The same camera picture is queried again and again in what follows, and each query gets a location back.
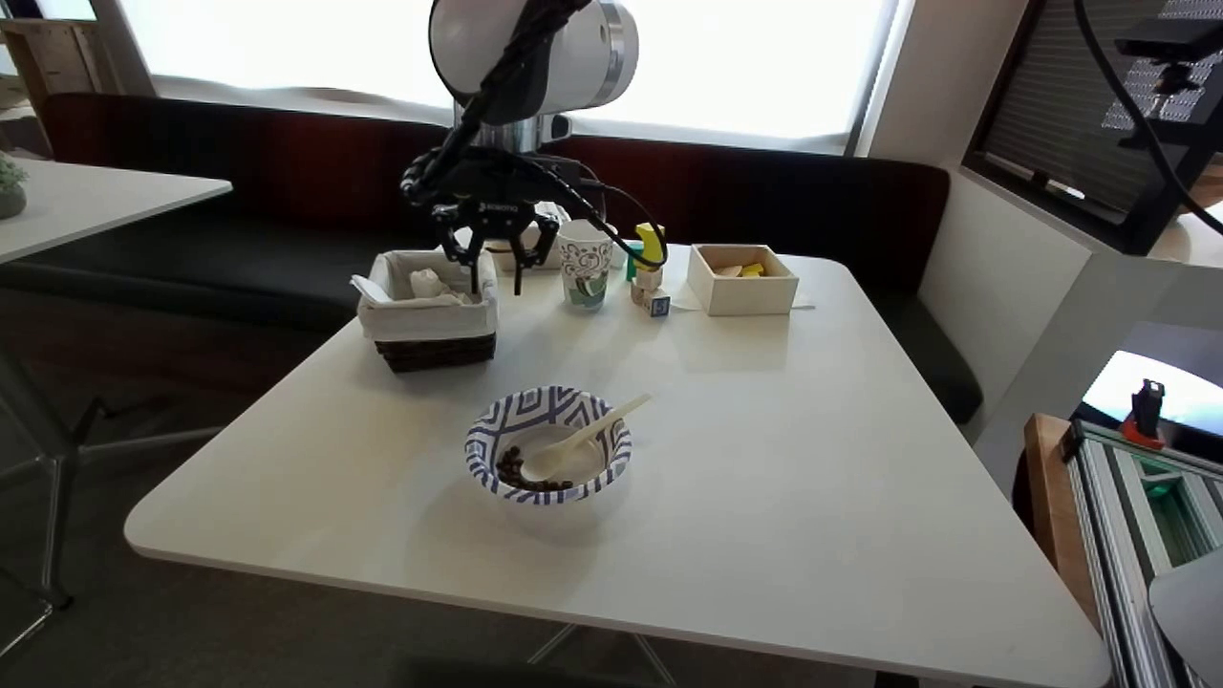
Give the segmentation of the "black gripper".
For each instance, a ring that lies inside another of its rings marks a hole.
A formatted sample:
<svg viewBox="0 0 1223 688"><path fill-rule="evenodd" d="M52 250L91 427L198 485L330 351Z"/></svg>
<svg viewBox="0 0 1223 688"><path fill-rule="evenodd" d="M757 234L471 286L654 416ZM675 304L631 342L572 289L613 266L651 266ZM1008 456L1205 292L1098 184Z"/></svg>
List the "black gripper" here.
<svg viewBox="0 0 1223 688"><path fill-rule="evenodd" d="M471 257L471 292L483 300L487 240L511 243L511 292L525 289L526 257L547 257L559 221L539 212L553 179L506 148L427 148L399 179L401 198L433 226L449 257Z"/></svg>

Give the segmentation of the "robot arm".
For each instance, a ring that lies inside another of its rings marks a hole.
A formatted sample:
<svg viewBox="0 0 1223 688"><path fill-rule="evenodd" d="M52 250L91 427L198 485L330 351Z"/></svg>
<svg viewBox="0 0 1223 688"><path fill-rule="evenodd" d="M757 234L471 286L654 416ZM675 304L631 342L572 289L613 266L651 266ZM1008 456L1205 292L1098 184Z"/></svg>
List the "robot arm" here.
<svg viewBox="0 0 1223 688"><path fill-rule="evenodd" d="M609 212L506 129L631 89L637 21L618 0L433 0L427 61L454 99L454 127L401 171L401 198L450 263L479 278L487 240L508 240L519 266L544 263L559 236L544 201L613 236Z"/></svg>

